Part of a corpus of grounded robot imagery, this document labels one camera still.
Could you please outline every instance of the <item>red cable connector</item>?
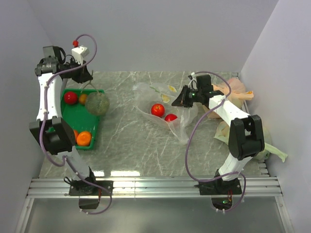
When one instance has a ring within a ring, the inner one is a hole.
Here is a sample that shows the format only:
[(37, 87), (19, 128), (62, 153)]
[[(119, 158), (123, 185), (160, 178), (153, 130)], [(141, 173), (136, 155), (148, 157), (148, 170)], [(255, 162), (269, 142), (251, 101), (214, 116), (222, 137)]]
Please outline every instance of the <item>red cable connector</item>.
[(74, 47), (78, 47), (79, 46), (79, 42), (77, 40), (74, 40), (72, 44), (73, 44)]

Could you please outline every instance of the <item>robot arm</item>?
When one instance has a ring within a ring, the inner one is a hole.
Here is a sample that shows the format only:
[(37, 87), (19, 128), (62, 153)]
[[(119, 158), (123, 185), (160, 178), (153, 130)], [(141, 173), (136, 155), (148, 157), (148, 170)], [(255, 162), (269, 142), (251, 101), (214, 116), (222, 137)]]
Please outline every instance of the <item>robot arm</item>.
[[(43, 52), (45, 57), (41, 59), (35, 69), (40, 85), (40, 107), (36, 121), (30, 123), (30, 131), (38, 143), (39, 133), (45, 114), (44, 92), (47, 81), (57, 72), (84, 64), (84, 58), (88, 55), (88, 49), (86, 47), (75, 47), (72, 49), (72, 58), (70, 62), (65, 63), (65, 58), (63, 60), (61, 57), (61, 51), (63, 51), (63, 49), (56, 46), (44, 47)], [(82, 160), (75, 147), (73, 129), (62, 119), (60, 109), (61, 90), (68, 78), (72, 78), (78, 83), (84, 83), (93, 79), (86, 67), (65, 73), (53, 79), (47, 91), (48, 114), (43, 133), (43, 144), (49, 154), (55, 155), (60, 159), (62, 159), (64, 155), (67, 156), (67, 158), (70, 159), (70, 163), (76, 168), (81, 177), (88, 182), (96, 183), (92, 170)], [(85, 184), (71, 169), (69, 170), (72, 175), (70, 185), (79, 195), (93, 194), (94, 190), (97, 190), (97, 188)]]
[[(194, 102), (200, 102), (209, 109), (217, 107), (225, 99), (220, 91), (214, 91), (209, 75), (197, 77), (197, 90), (184, 86), (181, 94), (172, 106), (192, 107)], [(229, 100), (214, 110), (229, 126), (229, 155), (225, 163), (216, 172), (216, 176), (229, 172), (241, 172), (246, 163), (264, 150), (262, 123), (259, 116), (251, 116), (240, 110)], [(222, 177), (223, 181), (232, 181), (239, 174)]]

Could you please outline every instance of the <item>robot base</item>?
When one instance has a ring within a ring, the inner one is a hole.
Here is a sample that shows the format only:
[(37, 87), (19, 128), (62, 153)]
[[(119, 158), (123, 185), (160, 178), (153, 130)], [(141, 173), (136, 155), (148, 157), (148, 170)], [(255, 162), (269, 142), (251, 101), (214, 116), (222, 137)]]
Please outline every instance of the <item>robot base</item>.
[[(220, 176), (218, 170), (216, 171), (215, 177)], [(242, 194), (241, 184), (238, 178), (231, 181), (223, 181), (218, 179), (212, 182), (204, 183), (199, 182), (195, 185), (199, 188), (200, 195), (228, 195), (228, 192), (232, 192), (232, 195)]]
[(86, 178), (86, 181), (91, 183), (95, 183), (109, 191), (103, 192), (101, 189), (94, 187), (85, 183), (84, 181), (70, 181), (70, 189), (69, 189), (69, 196), (95, 196), (98, 197), (96, 199), (79, 199), (79, 207), (80, 209), (89, 209), (94, 210), (97, 209), (99, 205), (99, 201), (101, 196), (110, 196), (112, 195), (113, 190), (113, 181), (97, 181), (94, 173), (92, 172), (91, 168), (89, 169), (89, 177)]

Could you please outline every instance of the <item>white wall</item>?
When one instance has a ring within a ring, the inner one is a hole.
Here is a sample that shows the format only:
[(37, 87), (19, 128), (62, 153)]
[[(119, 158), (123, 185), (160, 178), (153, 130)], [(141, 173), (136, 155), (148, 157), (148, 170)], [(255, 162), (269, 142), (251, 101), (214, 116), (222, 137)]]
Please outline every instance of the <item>white wall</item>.
[(0, 22), (0, 226), (10, 233), (42, 164), (28, 124), (39, 106), (34, 68), (51, 43), (26, 1), (2, 1)]
[(270, 158), (268, 168), (279, 178), (297, 233), (311, 229), (310, 12), (310, 0), (280, 0), (241, 72), (255, 93), (251, 113), (289, 155), (285, 163)]
[(240, 71), (277, 0), (28, 2), (55, 45), (95, 36), (95, 70)]

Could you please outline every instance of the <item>metal frame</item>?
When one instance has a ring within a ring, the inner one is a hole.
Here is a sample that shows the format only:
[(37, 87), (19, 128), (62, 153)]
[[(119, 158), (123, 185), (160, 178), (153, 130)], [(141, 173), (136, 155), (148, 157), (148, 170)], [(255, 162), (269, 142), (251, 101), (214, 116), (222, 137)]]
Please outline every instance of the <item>metal frame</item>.
[(31, 209), (33, 207), (33, 203), (34, 203), (34, 199), (33, 198), (26, 198), (25, 202), (24, 202), (24, 206), (22, 208), (15, 232), (16, 233), (23, 233), (25, 232), (27, 223), (28, 223), (28, 219), (29, 219), (29, 215), (31, 212)]
[[(198, 182), (190, 177), (110, 177), (96, 178), (96, 180), (111, 180), (113, 184), (113, 198), (206, 198), (200, 196), (199, 189), (194, 187)], [(27, 194), (28, 199), (35, 198), (79, 198), (69, 196), (69, 184), (62, 179), (33, 179)], [(276, 177), (248, 177), (246, 178), (246, 197), (279, 197), (282, 191)]]
[(278, 211), (280, 212), (280, 216), (282, 219), (282, 223), (283, 223), (285, 232), (286, 233), (294, 233), (295, 230), (293, 228), (290, 215), (288, 214), (283, 196), (276, 197), (276, 204), (278, 207)]

